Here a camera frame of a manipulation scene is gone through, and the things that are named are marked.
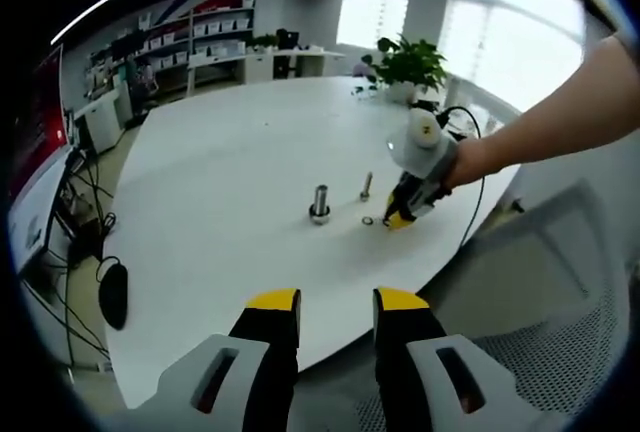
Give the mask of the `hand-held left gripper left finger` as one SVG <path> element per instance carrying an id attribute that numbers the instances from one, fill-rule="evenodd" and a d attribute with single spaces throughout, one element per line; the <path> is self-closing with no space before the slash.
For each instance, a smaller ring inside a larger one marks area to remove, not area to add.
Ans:
<path id="1" fill-rule="evenodd" d="M 297 381 L 301 291 L 247 302 L 215 334 L 161 374 L 159 431 L 284 431 Z"/>

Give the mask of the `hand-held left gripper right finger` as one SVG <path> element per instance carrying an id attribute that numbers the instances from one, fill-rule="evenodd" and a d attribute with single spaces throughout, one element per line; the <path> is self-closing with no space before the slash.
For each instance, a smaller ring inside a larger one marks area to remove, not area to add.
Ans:
<path id="1" fill-rule="evenodd" d="M 429 304 L 390 287 L 373 290 L 375 374 L 389 431 L 514 431 L 513 375 Z"/>

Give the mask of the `person's right hand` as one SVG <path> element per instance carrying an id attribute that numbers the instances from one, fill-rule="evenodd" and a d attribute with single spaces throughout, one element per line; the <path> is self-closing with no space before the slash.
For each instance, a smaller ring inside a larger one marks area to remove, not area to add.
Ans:
<path id="1" fill-rule="evenodd" d="M 449 190 L 479 180 L 499 170 L 500 162 L 488 139 L 468 138 L 458 144 L 456 157 L 443 184 Z"/>

